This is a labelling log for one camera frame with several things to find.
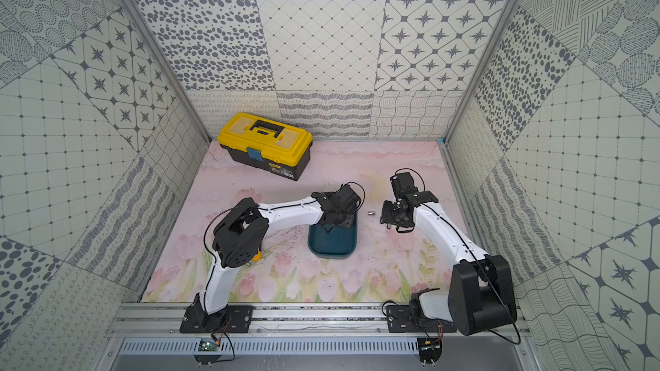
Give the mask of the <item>teal plastic storage tray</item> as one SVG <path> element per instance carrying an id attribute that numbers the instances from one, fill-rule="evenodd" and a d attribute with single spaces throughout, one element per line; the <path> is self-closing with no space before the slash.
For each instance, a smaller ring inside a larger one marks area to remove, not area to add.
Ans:
<path id="1" fill-rule="evenodd" d="M 321 259 L 347 259 L 358 243 L 358 216 L 343 225 L 315 224 L 309 227 L 308 247 Z"/>

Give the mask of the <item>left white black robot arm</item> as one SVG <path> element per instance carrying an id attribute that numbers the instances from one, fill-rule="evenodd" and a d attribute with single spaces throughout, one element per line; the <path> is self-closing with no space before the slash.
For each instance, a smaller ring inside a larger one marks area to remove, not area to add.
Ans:
<path id="1" fill-rule="evenodd" d="M 262 249 L 267 235 L 298 226 L 349 227 L 364 202 L 346 183 L 333 192 L 313 192 L 308 197 L 279 204 L 259 204 L 242 199 L 220 213 L 209 227 L 213 241 L 206 249 L 213 258 L 204 290 L 187 316 L 206 322 L 229 305 L 229 296 L 238 270 L 252 261 Z"/>

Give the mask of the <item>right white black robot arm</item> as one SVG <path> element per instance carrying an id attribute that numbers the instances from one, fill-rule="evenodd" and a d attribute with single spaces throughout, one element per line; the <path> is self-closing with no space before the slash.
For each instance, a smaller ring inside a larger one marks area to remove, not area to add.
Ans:
<path id="1" fill-rule="evenodd" d="M 453 266 L 447 292 L 427 289 L 411 295 L 410 321 L 451 323 L 465 336 L 514 326 L 517 307 L 510 264 L 464 235 L 438 198 L 416 187 L 415 174 L 411 168 L 401 168 L 390 178 L 394 199 L 383 202 L 380 223 L 399 235 L 421 232 Z"/>

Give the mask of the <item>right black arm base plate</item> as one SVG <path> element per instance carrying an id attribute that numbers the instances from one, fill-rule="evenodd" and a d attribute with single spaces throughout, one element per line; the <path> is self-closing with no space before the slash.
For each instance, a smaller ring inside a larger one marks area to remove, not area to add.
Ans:
<path id="1" fill-rule="evenodd" d="M 438 331 L 456 333 L 454 323 L 443 319 L 428 319 L 409 305 L 385 303 L 381 311 L 388 322 L 390 333 L 428 333 L 438 335 Z"/>

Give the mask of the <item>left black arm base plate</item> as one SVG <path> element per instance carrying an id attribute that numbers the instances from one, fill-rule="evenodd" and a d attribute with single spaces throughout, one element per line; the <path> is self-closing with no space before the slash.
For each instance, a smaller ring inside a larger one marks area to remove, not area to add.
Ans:
<path id="1" fill-rule="evenodd" d="M 228 305 L 215 314 L 208 314 L 202 307 L 200 295 L 187 307 L 180 323 L 182 334 L 238 333 L 249 332 L 254 307 L 249 305 Z"/>

